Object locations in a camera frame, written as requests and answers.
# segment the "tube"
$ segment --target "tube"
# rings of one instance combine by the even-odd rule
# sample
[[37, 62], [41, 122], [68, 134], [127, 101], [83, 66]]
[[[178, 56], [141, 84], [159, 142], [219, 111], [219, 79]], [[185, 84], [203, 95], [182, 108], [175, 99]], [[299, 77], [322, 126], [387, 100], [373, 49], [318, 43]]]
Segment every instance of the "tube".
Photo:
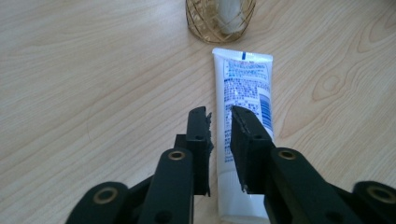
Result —
[[231, 106], [253, 111], [274, 141], [271, 114], [272, 55], [213, 49], [217, 95], [219, 216], [233, 223], [269, 223], [263, 195], [241, 190], [231, 142]]

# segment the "light wood tabletop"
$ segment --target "light wood tabletop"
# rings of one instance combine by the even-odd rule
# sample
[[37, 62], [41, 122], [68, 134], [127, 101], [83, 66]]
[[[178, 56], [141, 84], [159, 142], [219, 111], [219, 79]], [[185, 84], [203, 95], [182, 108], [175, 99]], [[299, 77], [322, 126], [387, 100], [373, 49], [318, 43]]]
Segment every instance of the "light wood tabletop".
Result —
[[[204, 105], [216, 144], [215, 45], [185, 0], [0, 3], [0, 223], [64, 223], [91, 187], [132, 187]], [[264, 0], [241, 39], [274, 56], [276, 145], [330, 183], [396, 188], [396, 2]], [[195, 223], [218, 217], [195, 197]]]

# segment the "cream tube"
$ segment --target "cream tube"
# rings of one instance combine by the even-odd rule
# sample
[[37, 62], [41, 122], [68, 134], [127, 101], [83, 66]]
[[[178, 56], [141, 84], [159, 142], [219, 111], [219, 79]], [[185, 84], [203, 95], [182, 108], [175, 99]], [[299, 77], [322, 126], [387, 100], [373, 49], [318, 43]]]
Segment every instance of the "cream tube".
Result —
[[253, 111], [274, 140], [271, 116], [273, 56], [213, 49], [217, 95], [219, 215], [233, 223], [269, 223], [263, 195], [241, 190], [230, 149], [232, 105]]

